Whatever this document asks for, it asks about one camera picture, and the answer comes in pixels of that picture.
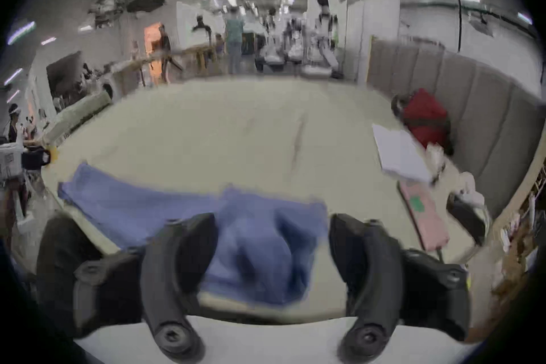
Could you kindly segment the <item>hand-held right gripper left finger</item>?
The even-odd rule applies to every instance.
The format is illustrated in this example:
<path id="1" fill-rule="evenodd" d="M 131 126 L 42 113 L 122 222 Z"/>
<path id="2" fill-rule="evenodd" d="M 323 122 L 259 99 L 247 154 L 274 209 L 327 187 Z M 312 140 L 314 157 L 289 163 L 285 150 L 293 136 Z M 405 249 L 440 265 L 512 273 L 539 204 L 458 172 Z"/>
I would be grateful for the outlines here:
<path id="1" fill-rule="evenodd" d="M 213 213 L 164 226 L 143 247 L 87 261 L 75 271 L 76 337 L 144 321 L 159 350 L 175 362 L 199 362 L 204 343 L 187 316 L 218 242 Z"/>

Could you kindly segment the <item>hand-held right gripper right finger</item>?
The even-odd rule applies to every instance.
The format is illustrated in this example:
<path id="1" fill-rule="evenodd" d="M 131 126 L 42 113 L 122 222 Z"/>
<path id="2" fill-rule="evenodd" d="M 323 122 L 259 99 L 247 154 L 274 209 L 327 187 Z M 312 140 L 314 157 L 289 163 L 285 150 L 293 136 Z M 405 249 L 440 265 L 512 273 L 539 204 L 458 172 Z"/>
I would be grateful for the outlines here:
<path id="1" fill-rule="evenodd" d="M 381 222 L 333 214 L 329 249 L 346 285 L 346 316 L 356 318 L 338 346 L 342 360 L 373 360 L 396 327 L 431 328 L 464 342 L 470 329 L 466 270 L 403 249 Z"/>

